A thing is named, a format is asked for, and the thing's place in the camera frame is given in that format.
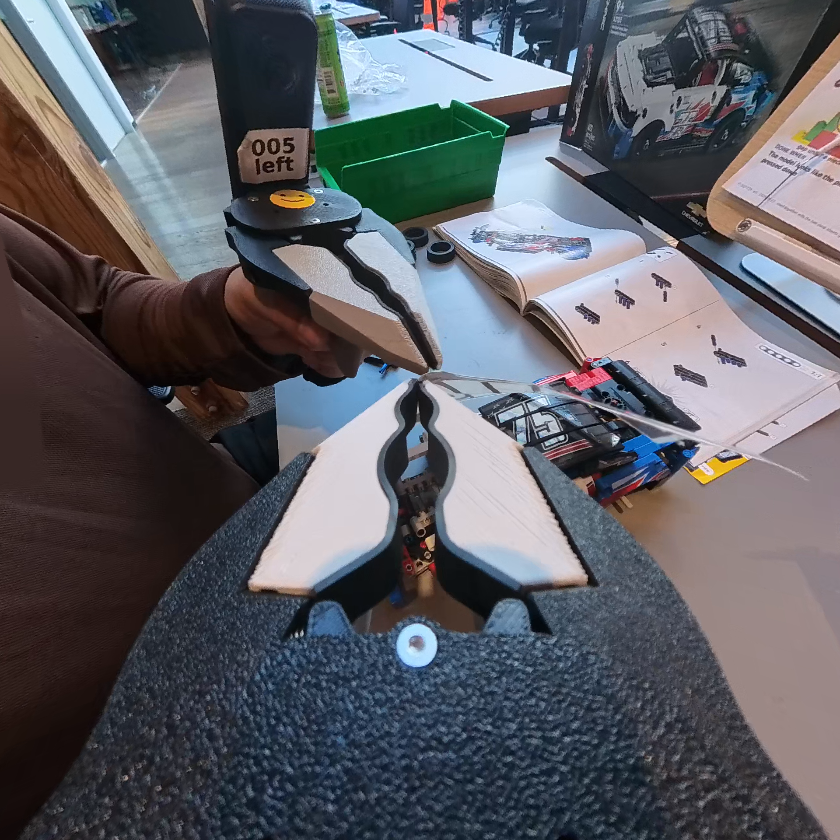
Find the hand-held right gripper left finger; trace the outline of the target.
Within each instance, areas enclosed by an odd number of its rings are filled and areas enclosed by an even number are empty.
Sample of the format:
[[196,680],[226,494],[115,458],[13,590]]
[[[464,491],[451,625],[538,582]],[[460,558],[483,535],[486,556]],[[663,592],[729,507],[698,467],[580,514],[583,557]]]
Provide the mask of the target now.
[[315,596],[391,546],[418,385],[398,385],[312,450],[248,581],[252,592]]

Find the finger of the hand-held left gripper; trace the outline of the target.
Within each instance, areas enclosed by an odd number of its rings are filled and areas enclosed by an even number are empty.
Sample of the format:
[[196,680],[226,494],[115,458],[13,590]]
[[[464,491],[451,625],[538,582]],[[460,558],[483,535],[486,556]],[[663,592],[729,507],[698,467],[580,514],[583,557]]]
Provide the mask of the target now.
[[348,238],[344,252],[353,275],[397,314],[426,367],[441,369],[438,331],[413,262],[376,231]]
[[397,314],[353,278],[350,268],[326,248],[285,245],[273,250],[280,262],[310,289],[312,319],[368,354],[416,374],[427,363]]

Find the grey desk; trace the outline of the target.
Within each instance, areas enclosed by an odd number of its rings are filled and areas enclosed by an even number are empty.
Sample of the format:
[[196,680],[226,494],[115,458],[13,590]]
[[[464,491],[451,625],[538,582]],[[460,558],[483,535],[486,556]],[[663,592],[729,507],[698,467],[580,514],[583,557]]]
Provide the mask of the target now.
[[[532,196],[555,213],[598,228],[625,228],[648,249],[650,228],[625,215],[566,170],[600,171],[559,141],[560,128],[532,129],[506,142],[494,195],[406,222],[431,228]],[[457,260],[418,260],[444,352],[444,369],[533,381],[573,367],[562,348],[520,318]],[[750,328],[783,349],[838,371],[838,359],[740,287],[703,269]],[[280,464],[284,466],[389,391],[402,371],[365,365],[339,385],[302,379],[276,386]],[[807,481],[750,462],[702,486],[681,472],[664,487],[610,512],[642,544],[688,602],[734,695],[766,752],[831,838],[839,824],[838,413],[767,453]]]

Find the wooden post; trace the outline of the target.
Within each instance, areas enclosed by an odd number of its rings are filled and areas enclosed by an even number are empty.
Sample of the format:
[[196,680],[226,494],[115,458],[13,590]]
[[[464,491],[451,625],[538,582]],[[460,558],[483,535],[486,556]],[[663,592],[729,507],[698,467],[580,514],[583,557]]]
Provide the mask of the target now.
[[178,280],[5,24],[1,201],[83,253],[121,269]]

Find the green plastic bin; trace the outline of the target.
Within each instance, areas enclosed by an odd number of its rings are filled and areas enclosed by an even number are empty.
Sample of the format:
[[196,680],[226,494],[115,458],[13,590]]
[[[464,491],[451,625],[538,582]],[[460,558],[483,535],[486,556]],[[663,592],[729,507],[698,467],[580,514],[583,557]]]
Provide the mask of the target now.
[[508,126],[453,100],[314,131],[325,186],[390,223],[492,197]]

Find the black toy car box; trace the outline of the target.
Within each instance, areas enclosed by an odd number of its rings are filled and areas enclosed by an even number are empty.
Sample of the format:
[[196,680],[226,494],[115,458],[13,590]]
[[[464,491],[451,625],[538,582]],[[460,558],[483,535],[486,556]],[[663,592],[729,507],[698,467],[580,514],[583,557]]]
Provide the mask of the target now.
[[771,115],[833,3],[588,2],[562,142],[705,235],[711,188]]

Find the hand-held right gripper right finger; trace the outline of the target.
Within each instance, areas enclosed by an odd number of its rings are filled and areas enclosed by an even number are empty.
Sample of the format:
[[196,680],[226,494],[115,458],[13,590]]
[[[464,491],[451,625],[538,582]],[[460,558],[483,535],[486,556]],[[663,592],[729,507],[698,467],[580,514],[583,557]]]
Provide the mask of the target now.
[[515,591],[587,585],[520,444],[436,384],[420,384],[420,407],[443,548]]

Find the holographic sticker sheet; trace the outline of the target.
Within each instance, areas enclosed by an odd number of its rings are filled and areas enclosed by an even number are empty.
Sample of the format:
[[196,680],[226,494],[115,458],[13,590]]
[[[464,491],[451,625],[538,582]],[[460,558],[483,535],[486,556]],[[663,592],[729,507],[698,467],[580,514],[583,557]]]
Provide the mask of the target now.
[[647,416],[644,413],[623,410],[618,406],[596,401],[569,390],[558,390],[552,386],[536,385],[530,382],[490,379],[481,380],[477,377],[453,374],[447,371],[432,371],[421,375],[419,380],[420,382],[436,384],[441,387],[446,386],[450,390],[454,391],[455,398],[461,402],[474,398],[484,398],[484,395],[480,394],[478,391],[480,385],[485,386],[486,389],[490,388],[490,386],[496,387],[502,396],[512,393],[520,393],[527,397],[543,395],[551,398],[558,398],[565,403],[575,401],[582,405],[586,405],[593,410],[609,413],[613,417],[620,418],[625,424],[634,427],[638,432],[645,434],[660,444],[673,444],[680,440],[691,441],[696,445],[712,448],[712,455],[716,455],[723,450],[729,450],[740,456],[744,456],[747,459],[780,469],[800,480],[809,481],[809,477],[803,475],[801,472],[789,466],[778,464],[771,459],[766,458],[754,448],[747,447],[744,444],[729,444],[722,442],[708,437],[696,429],[685,429],[679,425],[661,421],[652,416]]

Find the clear plastic bag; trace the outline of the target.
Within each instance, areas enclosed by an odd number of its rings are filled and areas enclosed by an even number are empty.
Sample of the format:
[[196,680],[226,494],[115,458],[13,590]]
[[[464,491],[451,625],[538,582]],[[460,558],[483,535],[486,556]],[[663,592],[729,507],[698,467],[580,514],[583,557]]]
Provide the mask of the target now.
[[336,24],[345,87],[351,96],[379,97],[407,89],[399,66],[375,59],[363,40],[342,23]]

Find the person's left forearm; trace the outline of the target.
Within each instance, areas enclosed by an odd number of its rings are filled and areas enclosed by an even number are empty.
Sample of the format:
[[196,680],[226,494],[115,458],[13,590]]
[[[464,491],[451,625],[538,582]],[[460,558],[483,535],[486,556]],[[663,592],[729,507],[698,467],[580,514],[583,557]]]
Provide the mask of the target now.
[[129,272],[6,206],[1,233],[12,279],[146,385],[253,392],[302,373],[297,356],[259,349],[229,317],[233,267],[189,281]]

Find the wooden board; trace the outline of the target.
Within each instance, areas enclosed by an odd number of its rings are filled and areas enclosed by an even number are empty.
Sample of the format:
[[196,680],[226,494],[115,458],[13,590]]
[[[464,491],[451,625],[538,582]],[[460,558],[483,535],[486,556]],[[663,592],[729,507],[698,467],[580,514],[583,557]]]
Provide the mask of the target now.
[[725,184],[757,153],[817,82],[839,65],[839,37],[826,48],[712,187],[707,215],[721,235],[792,270],[834,294],[839,292],[839,250],[725,191]]

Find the green can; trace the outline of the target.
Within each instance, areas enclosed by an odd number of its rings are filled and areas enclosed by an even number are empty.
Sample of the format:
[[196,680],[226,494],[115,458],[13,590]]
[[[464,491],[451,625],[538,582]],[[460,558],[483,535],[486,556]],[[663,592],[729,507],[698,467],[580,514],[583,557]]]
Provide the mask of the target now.
[[350,99],[330,3],[321,3],[316,9],[315,21],[318,32],[317,83],[321,105],[328,119],[338,119],[349,114]]

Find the person's left hand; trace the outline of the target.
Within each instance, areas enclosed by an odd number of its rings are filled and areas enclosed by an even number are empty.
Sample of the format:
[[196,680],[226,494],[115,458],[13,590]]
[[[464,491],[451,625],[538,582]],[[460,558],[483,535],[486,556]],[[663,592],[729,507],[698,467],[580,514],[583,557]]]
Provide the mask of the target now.
[[296,355],[309,369],[330,379],[345,377],[336,355],[338,337],[278,291],[253,285],[241,267],[226,278],[224,306],[235,327],[260,350]]

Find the neighbouring grey table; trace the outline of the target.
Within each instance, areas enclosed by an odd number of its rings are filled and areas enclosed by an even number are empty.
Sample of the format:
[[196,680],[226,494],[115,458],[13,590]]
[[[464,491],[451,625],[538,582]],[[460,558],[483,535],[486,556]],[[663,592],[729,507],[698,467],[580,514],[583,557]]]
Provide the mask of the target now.
[[437,104],[467,103],[503,119],[566,103],[571,76],[547,67],[472,45],[431,30],[365,38],[374,60],[391,65],[405,78],[401,90],[375,96],[350,96],[350,114],[329,120],[316,98],[313,127]]

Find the open instruction booklet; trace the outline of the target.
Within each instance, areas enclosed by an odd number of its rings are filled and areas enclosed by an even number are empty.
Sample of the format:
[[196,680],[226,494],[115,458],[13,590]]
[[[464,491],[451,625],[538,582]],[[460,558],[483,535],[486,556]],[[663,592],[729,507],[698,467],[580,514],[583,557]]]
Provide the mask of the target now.
[[760,455],[838,411],[838,373],[752,331],[688,257],[527,199],[444,222],[437,236],[573,362],[623,361],[698,426],[699,466]]

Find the red toy brick race car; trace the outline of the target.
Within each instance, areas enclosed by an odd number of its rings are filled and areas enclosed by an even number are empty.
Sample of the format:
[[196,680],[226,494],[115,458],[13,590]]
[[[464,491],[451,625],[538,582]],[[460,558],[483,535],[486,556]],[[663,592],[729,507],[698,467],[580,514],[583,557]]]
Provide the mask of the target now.
[[[544,377],[535,384],[700,431],[693,416],[623,360],[588,359],[578,371]],[[522,447],[545,457],[603,507],[665,483],[699,447],[686,440],[660,444],[620,418],[575,401],[501,395],[493,386],[480,385],[478,391],[484,398],[463,403]]]

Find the printed instruction sheet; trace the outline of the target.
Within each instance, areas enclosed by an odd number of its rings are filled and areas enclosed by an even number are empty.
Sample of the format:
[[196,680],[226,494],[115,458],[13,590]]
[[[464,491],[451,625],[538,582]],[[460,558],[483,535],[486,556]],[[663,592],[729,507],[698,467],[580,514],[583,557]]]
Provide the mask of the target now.
[[835,64],[724,189],[839,250],[838,137]]

